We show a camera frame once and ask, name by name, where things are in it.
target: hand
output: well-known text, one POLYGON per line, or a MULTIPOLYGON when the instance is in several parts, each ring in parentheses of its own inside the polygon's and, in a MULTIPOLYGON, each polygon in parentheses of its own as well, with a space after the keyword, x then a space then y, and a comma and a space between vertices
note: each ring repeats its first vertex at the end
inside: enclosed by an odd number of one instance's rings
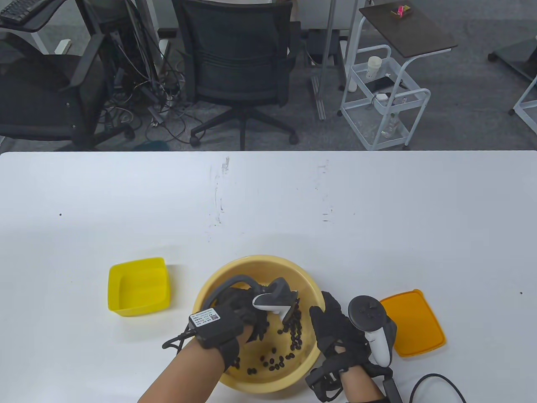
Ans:
POLYGON ((324 312, 320 307, 312 306, 309 315, 317 338, 317 347, 323 355, 328 358, 348 351, 353 365, 362 366, 371 378, 390 376, 390 368, 383 368, 369 361, 371 350, 365 333, 357 329, 341 312, 341 305, 329 292, 322 293, 326 306, 324 312))
POLYGON ((230 287, 220 293, 217 305, 228 305, 241 318, 245 325, 253 326, 253 331, 248 342, 257 338, 263 340, 267 331, 267 312, 253 307, 252 301, 255 294, 252 289, 243 290, 230 287))

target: cup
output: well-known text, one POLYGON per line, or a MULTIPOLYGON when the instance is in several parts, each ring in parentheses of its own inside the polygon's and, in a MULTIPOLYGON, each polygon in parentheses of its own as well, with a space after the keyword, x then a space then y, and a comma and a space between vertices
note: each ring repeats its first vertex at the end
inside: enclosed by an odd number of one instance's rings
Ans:
POLYGON ((382 59, 378 56, 371 56, 367 61, 367 73, 366 80, 372 81, 376 78, 377 73, 379 72, 380 66, 382 65, 382 59))

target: floor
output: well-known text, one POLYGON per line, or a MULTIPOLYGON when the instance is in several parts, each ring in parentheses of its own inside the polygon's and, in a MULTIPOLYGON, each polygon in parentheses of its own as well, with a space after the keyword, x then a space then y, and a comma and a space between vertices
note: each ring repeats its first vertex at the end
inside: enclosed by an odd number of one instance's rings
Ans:
MULTIPOLYGON (((534 0, 413 0, 446 32, 450 32, 459 46, 452 52, 417 60, 409 67, 410 75, 432 93, 410 144, 414 150, 476 150, 476 149, 537 149, 537 136, 517 116, 508 116, 509 110, 528 85, 528 82, 504 66, 490 63, 487 54, 495 48, 534 37, 537 34, 537 2, 534 0)), ((66 26, 55 26, 48 35, 65 37, 68 32, 80 48, 84 33, 66 26)), ((366 27, 362 46, 382 43, 382 37, 366 27)), ((363 150, 344 118, 336 116, 342 93, 338 90, 336 70, 329 71, 325 108, 327 119, 319 121, 310 76, 315 68, 298 62, 291 74, 289 102, 283 108, 260 108, 277 119, 294 126, 300 137, 297 146, 287 142, 287 136, 261 123, 249 122, 246 133, 247 150, 363 150)), ((199 103, 191 113, 205 121, 225 108, 199 103)), ((403 120, 413 116, 404 116, 403 120)), ((132 150, 146 142, 144 133, 149 124, 144 118, 134 141, 115 138, 99 146, 101 150, 132 150)), ((197 123, 189 119, 187 130, 197 123)), ((183 124, 170 118, 167 127, 179 133, 183 124)), ((162 128, 150 127, 147 136, 152 140, 170 140, 162 128)), ((182 139, 188 140, 184 133, 182 139)), ((172 150, 190 150, 176 140, 168 142, 172 150)), ((6 139, 0 151, 54 150, 61 143, 12 141, 6 139)), ((238 124, 230 122, 207 131, 201 150, 238 150, 238 124)))

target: keyboard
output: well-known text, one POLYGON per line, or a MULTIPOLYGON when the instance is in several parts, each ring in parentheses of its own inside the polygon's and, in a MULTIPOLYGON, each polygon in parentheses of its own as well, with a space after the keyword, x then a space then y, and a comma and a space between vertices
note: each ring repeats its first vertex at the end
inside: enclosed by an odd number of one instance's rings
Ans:
POLYGON ((14 0, 0 11, 0 19, 5 24, 24 25, 52 1, 54 0, 14 0))

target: chair wheel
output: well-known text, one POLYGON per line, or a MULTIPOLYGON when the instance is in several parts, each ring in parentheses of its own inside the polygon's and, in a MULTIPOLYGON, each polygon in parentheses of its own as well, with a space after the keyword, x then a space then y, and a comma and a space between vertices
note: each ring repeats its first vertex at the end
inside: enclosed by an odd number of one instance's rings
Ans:
POLYGON ((289 135, 289 144, 295 146, 298 143, 299 143, 299 137, 296 135, 296 133, 289 135))
POLYGON ((201 144, 200 139, 198 139, 195 135, 191 134, 190 135, 190 145, 192 147, 199 147, 200 144, 201 144))
POLYGON ((136 133, 134 133, 134 130, 132 127, 127 127, 125 131, 123 132, 123 136, 125 136, 127 140, 134 140, 136 137, 136 133))

